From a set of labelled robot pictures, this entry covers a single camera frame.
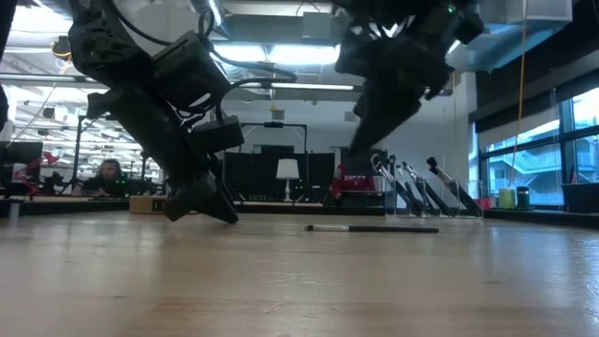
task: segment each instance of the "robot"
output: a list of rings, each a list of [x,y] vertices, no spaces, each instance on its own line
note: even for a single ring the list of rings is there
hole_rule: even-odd
[[[81,73],[110,90],[88,96],[88,118],[109,112],[168,175],[171,192],[165,214],[176,221],[190,211],[228,223],[238,216],[223,183],[215,153],[243,144],[239,121],[221,109],[225,95],[248,82],[264,87],[295,81],[289,72],[227,60],[208,34],[212,13],[200,13],[199,33],[162,41],[141,32],[113,0],[69,0],[73,26],[68,37],[72,61]],[[365,79],[354,108],[361,117],[350,154],[361,154],[420,108],[420,98],[437,96],[454,69],[445,62],[450,47],[468,44],[483,32],[476,0],[332,0],[332,15],[347,24],[335,69]],[[209,19],[207,29],[204,22]],[[124,29],[165,48],[150,56]],[[393,36],[386,31],[397,27]],[[211,54],[234,66],[282,75],[231,84]],[[202,97],[208,97],[196,104]],[[216,121],[195,123],[213,110]],[[181,111],[191,114],[183,118]]]

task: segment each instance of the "yellow cable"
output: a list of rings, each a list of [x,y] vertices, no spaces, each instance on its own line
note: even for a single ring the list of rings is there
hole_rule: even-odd
[[[521,57],[521,63],[520,63],[520,92],[519,92],[519,102],[518,102],[518,131],[516,133],[516,143],[514,145],[514,155],[512,156],[512,169],[511,169],[511,173],[510,173],[510,177],[509,177],[509,185],[508,187],[512,186],[512,183],[514,183],[514,178],[516,177],[516,169],[515,169],[515,165],[516,165],[516,153],[518,152],[518,135],[520,134],[520,128],[521,128],[521,122],[522,122],[522,105],[523,105],[523,101],[524,101],[524,74],[525,74],[525,68],[526,68],[526,28],[527,28],[527,21],[528,21],[528,1],[526,2],[526,7],[524,8],[524,15],[523,15],[523,23],[522,23],[522,57]]]

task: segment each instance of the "woman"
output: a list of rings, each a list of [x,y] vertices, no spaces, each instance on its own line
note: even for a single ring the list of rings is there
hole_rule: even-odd
[[[77,183],[73,196],[122,198],[123,185],[119,183],[121,173],[121,163],[116,159],[107,159],[102,162],[94,178],[85,183]]]

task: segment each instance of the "white lamp shade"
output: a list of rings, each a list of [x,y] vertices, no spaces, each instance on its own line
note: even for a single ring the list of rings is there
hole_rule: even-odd
[[[279,167],[277,168],[277,179],[279,180],[296,180],[300,178],[298,170],[298,161],[295,159],[279,159]]]

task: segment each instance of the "table lamp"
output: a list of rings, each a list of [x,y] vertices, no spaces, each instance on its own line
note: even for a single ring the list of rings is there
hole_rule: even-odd
[[[298,170],[298,161],[295,159],[279,159],[279,167],[277,168],[277,179],[287,181],[285,186],[285,202],[293,201],[289,197],[291,189],[289,188],[290,180],[297,180],[300,178],[300,171]]]

